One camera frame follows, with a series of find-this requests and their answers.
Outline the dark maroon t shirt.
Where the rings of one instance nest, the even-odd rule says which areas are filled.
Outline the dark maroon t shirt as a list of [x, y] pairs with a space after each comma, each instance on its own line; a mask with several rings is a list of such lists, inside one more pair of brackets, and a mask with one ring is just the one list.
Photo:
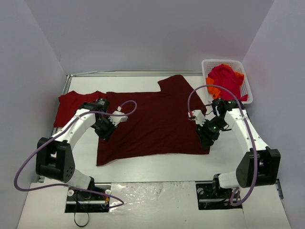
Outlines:
[[174, 75], [158, 82], [158, 92], [116, 93], [107, 92], [114, 112], [122, 105], [122, 112], [133, 114], [119, 123], [105, 142], [99, 139], [96, 165], [103, 166], [113, 160], [155, 154], [206, 155], [196, 123], [188, 119], [188, 98], [191, 110], [206, 112], [197, 94], [182, 75]]

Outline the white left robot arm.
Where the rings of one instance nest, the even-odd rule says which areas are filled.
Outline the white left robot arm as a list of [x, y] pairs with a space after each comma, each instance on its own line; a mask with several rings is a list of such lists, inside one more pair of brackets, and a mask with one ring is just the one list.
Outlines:
[[96, 194], [94, 178], [76, 169], [72, 151], [89, 128], [102, 140], [108, 140], [118, 124], [127, 120], [120, 106], [112, 113], [107, 112], [108, 106], [105, 99], [84, 102], [59, 132], [50, 138], [41, 138], [35, 153], [36, 174], [78, 189], [84, 199], [93, 198]]

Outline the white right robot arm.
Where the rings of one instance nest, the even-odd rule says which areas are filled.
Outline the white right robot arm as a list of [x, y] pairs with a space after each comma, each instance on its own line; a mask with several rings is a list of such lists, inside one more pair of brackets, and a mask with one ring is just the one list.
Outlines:
[[281, 155], [271, 149], [258, 135], [246, 114], [244, 105], [236, 100], [213, 100], [214, 117], [206, 119], [201, 110], [189, 113], [189, 119], [197, 124], [196, 132], [203, 149], [211, 147], [226, 127], [233, 131], [241, 146], [243, 158], [234, 172], [215, 176], [211, 185], [212, 193], [224, 196], [229, 188], [268, 186], [276, 183]]

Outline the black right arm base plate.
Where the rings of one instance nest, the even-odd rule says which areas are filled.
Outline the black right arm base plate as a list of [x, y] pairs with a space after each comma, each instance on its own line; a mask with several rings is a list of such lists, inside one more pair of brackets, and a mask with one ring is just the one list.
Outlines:
[[201, 181], [195, 183], [197, 192], [197, 203], [199, 210], [229, 210], [242, 209], [243, 206], [232, 206], [230, 197], [232, 189], [214, 192], [212, 181]]

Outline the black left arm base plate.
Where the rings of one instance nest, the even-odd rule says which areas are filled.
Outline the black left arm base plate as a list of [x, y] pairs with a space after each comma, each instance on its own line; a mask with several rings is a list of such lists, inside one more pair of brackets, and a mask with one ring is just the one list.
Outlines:
[[65, 213], [109, 212], [109, 198], [101, 195], [68, 189]]

